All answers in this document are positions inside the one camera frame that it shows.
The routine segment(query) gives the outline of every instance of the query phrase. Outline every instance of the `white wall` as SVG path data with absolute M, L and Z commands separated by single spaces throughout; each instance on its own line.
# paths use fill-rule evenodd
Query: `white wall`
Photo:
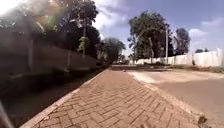
M 192 65 L 193 60 L 197 66 L 201 67 L 224 66 L 223 50 L 217 49 L 216 51 L 211 52 L 189 53 L 186 55 L 168 57 L 168 63 L 172 65 Z M 165 63 L 166 59 L 154 58 L 153 62 Z M 151 59 L 140 59 L 137 62 L 135 62 L 135 64 L 144 64 L 144 63 L 151 63 Z

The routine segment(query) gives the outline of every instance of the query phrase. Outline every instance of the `blue sky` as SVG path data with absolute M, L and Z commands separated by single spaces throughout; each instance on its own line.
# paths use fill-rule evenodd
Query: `blue sky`
M 94 26 L 102 37 L 117 37 L 127 46 L 128 20 L 142 11 L 158 12 L 176 28 L 184 27 L 191 37 L 190 49 L 224 49 L 223 0 L 94 0 L 99 10 Z

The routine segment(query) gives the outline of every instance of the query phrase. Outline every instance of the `concrete curb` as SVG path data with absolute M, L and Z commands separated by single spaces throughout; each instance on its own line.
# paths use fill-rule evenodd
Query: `concrete curb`
M 174 106 L 178 106 L 179 108 L 181 108 L 182 110 L 186 111 L 188 114 L 191 115 L 191 117 L 193 117 L 193 119 L 191 120 L 194 123 L 197 123 L 195 121 L 198 121 L 199 118 L 204 115 L 203 112 L 197 110 L 196 108 L 193 108 L 192 106 L 188 105 L 187 103 L 177 99 L 176 97 L 172 96 L 171 94 L 159 89 L 158 87 L 151 85 L 150 83 L 145 82 L 145 80 L 143 81 L 144 78 L 141 78 L 141 76 L 137 76 L 136 74 L 134 75 L 133 73 L 128 73 L 130 76 L 132 76 L 135 80 L 141 82 L 144 87 L 157 92 L 162 98 L 164 98 L 165 100 L 167 100 L 169 103 L 171 103 Z
M 103 72 L 104 71 L 102 71 L 101 73 L 99 73 L 98 75 L 93 77 L 92 79 L 88 80 L 83 85 L 87 85 L 87 84 L 91 83 L 94 79 L 99 77 Z M 38 113 L 36 116 L 34 116 L 29 121 L 24 123 L 22 126 L 20 126 L 20 128 L 32 128 L 32 127 L 34 127 L 37 123 L 39 123 L 41 120 L 46 118 L 51 112 L 53 112 L 55 109 L 57 109 L 60 105 L 62 105 L 67 100 L 69 100 L 75 93 L 77 93 L 79 91 L 80 91 L 80 89 L 76 89 L 76 90 L 66 94 L 61 99 L 59 99 L 58 101 L 54 102 L 52 105 L 50 105 L 49 107 L 44 109 L 42 112 Z

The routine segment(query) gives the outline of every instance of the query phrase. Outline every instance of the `road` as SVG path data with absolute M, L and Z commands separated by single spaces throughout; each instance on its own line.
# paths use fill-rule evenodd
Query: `road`
M 209 124 L 224 127 L 224 75 L 195 71 L 131 71 L 203 112 Z

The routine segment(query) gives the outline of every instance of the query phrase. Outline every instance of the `red brick paver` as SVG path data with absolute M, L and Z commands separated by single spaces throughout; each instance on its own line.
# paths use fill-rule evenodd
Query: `red brick paver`
M 106 70 L 35 128 L 197 128 L 190 116 L 125 72 Z

